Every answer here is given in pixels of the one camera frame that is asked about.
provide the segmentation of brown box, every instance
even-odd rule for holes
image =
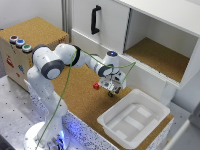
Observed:
[[[69,43],[69,35],[47,21],[36,17],[0,31],[0,50],[6,73],[28,91],[24,79],[32,67],[32,53],[23,53],[22,49],[10,44],[10,36],[17,35],[34,48],[39,44],[47,45],[51,50],[60,43]]]

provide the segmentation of white plastic bin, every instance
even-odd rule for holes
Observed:
[[[170,109],[134,89],[97,121],[105,133],[126,149],[135,149],[170,113]]]

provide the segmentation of door handle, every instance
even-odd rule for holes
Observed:
[[[92,20],[91,20],[91,32],[92,34],[98,33],[100,30],[96,28],[96,12],[101,10],[101,7],[96,5],[96,8],[92,10]]]

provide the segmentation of wire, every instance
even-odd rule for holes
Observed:
[[[88,52],[86,52],[86,51],[84,51],[84,50],[82,50],[82,51],[83,51],[84,53],[88,54],[90,57],[92,57],[92,58],[93,58],[94,60],[96,60],[98,63],[100,63],[100,64],[102,64],[102,65],[104,65],[104,66],[106,66],[106,67],[109,67],[109,68],[125,68],[125,67],[129,67],[129,66],[132,65],[131,68],[129,69],[128,73],[127,73],[126,76],[124,77],[124,79],[123,79],[121,85],[124,83],[124,81],[126,80],[128,74],[130,73],[130,71],[132,70],[132,68],[133,68],[133,67],[135,66],[135,64],[136,64],[136,62],[133,62],[133,63],[131,63],[131,64],[129,64],[129,65],[126,65],[126,66],[112,67],[112,66],[108,66],[108,65],[106,65],[106,64],[103,64],[102,62],[100,62],[99,60],[97,60],[96,58],[94,58],[92,55],[90,55]],[[77,50],[74,52],[74,54],[73,54],[73,56],[72,56],[72,60],[71,60],[71,64],[70,64],[70,68],[69,68],[69,72],[68,72],[67,81],[66,81],[65,87],[64,87],[64,89],[63,89],[63,92],[62,92],[62,94],[61,94],[60,100],[59,100],[59,102],[58,102],[58,104],[57,104],[57,106],[56,106],[56,109],[55,109],[55,111],[54,111],[54,113],[53,113],[53,116],[51,117],[49,123],[47,124],[47,126],[46,126],[46,128],[45,128],[45,130],[44,130],[44,132],[42,133],[42,136],[40,137],[40,139],[39,139],[39,141],[38,141],[38,144],[37,144],[37,147],[36,147],[35,150],[37,150],[37,148],[38,148],[38,146],[39,146],[39,144],[40,144],[40,142],[41,142],[41,140],[42,140],[42,137],[44,136],[44,133],[46,132],[47,128],[49,127],[49,125],[50,125],[50,123],[51,123],[51,121],[53,120],[53,118],[54,118],[54,116],[55,116],[55,114],[56,114],[56,112],[57,112],[57,110],[58,110],[58,107],[59,107],[59,105],[60,105],[60,102],[61,102],[61,100],[62,100],[62,97],[63,97],[63,95],[64,95],[64,93],[65,93],[65,91],[66,91],[66,87],[67,87],[67,85],[68,85],[68,81],[69,81],[69,77],[70,77],[70,72],[71,72],[71,68],[72,68],[72,62],[73,62],[73,60],[74,60],[74,56],[75,56],[76,52],[77,52]]]
[[[72,68],[72,62],[73,62],[73,60],[74,60],[75,54],[76,54],[76,51],[74,52],[74,54],[73,54],[73,56],[72,56],[72,61],[71,61],[71,64],[70,64],[70,68],[69,68],[69,72],[68,72],[67,81],[66,81],[65,87],[64,87],[64,89],[63,89],[62,95],[61,95],[61,97],[60,97],[60,100],[59,100],[59,102],[58,102],[58,105],[57,105],[57,107],[56,107],[56,109],[55,109],[55,111],[54,111],[54,113],[53,113],[53,116],[51,117],[49,123],[47,124],[46,128],[44,129],[44,132],[42,133],[42,136],[40,137],[40,139],[39,139],[39,141],[38,141],[38,144],[37,144],[37,147],[36,147],[35,150],[37,150],[37,148],[38,148],[38,146],[39,146],[39,144],[40,144],[40,142],[41,142],[41,140],[42,140],[42,137],[44,136],[44,133],[46,132],[47,128],[49,127],[51,121],[53,120],[53,118],[54,118],[54,116],[55,116],[55,114],[56,114],[56,112],[57,112],[57,110],[58,110],[58,107],[59,107],[59,105],[60,105],[60,102],[61,102],[61,100],[62,100],[62,97],[63,97],[63,95],[64,95],[64,93],[65,93],[66,87],[67,87],[68,82],[69,82],[69,76],[70,76],[70,72],[71,72],[71,68]]]

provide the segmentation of white robotic arm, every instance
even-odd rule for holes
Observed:
[[[81,67],[86,63],[90,69],[94,70],[94,72],[101,77],[99,85],[110,92],[118,93],[120,88],[125,88],[125,74],[120,71],[119,68],[108,67],[119,66],[118,54],[116,52],[108,52],[103,60],[97,55],[92,56],[96,60],[84,53],[79,47],[68,44],[59,44],[54,51],[51,51],[46,45],[38,45],[33,50],[34,66],[29,69],[27,73],[28,82],[49,112],[46,116],[44,126],[38,132],[37,137],[35,137],[36,143],[45,131],[60,99],[60,96],[54,91],[54,87],[50,80],[57,78],[64,69],[64,66],[69,66],[71,61],[72,67],[76,68]],[[48,143],[56,139],[57,135],[61,134],[63,130],[62,116],[66,114],[67,109],[67,105],[62,100],[51,124],[43,135],[40,147],[49,149]]]

